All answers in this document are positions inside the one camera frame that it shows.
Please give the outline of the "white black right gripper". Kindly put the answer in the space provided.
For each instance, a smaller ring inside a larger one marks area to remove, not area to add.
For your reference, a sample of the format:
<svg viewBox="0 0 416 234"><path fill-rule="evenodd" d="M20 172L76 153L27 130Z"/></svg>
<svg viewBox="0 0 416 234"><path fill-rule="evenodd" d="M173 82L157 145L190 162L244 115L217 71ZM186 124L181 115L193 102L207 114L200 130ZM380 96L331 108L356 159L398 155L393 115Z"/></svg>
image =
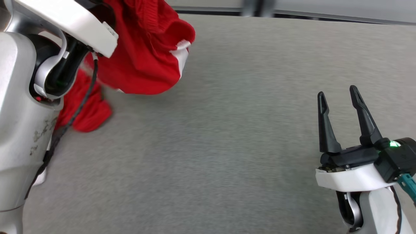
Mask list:
<svg viewBox="0 0 416 234"><path fill-rule="evenodd" d="M358 88L349 88L352 105L357 111L363 146L372 146L382 139L380 130L365 104ZM342 150L337 142L330 119L324 92L318 93L318 136L321 166L316 169L316 180L320 187L340 192L372 191L395 185L387 183L373 163L379 157L374 148L355 146Z"/></svg>

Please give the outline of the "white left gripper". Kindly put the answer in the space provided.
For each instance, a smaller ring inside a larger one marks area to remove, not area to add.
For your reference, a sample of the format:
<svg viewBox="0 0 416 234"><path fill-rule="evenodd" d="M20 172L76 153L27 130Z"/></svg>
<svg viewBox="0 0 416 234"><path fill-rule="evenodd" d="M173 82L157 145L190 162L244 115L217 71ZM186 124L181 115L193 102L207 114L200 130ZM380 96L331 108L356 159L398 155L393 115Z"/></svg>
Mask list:
<svg viewBox="0 0 416 234"><path fill-rule="evenodd" d="M16 3L110 58L118 34L74 0L16 0Z"/></svg>

